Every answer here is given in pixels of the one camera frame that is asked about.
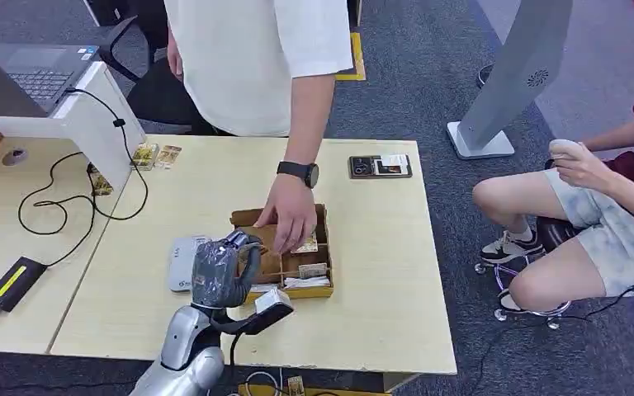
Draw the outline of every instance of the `hand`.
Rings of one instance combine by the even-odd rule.
[[[254,227],[278,222],[273,251],[283,254],[298,248],[317,225],[312,190],[297,177],[279,174]]]
[[[580,150],[573,152],[572,159],[555,161],[560,179],[571,186],[589,188],[608,194],[617,175],[602,160],[580,143]]]
[[[168,35],[166,54],[168,59],[168,68],[171,69],[171,73],[178,78],[179,81],[183,81],[183,61],[181,60],[181,54],[178,52],[176,39],[173,38],[171,32],[169,32]]]

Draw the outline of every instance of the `yellow label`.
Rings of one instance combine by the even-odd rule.
[[[18,268],[16,273],[13,274],[13,276],[11,276],[11,279],[9,279],[8,282],[6,282],[3,286],[1,286],[0,297],[3,296],[3,294],[6,293],[8,289],[11,288],[11,286],[13,285],[13,282],[15,282],[16,279],[18,279],[18,276],[20,276],[23,272],[25,272],[26,269],[27,269],[26,266],[21,266],[20,268]]]

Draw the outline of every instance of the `smartphone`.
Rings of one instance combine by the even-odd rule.
[[[348,172],[352,179],[412,177],[412,165],[406,154],[349,157]]]

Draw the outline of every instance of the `speaker grille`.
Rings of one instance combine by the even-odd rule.
[[[548,69],[542,68],[540,70],[535,71],[526,79],[526,85],[529,87],[539,87],[546,83],[548,77],[550,77],[550,73],[548,73]]]

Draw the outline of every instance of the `white t-shirt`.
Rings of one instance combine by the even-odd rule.
[[[186,89],[240,136],[286,136],[293,78],[352,67],[346,0],[165,0]]]

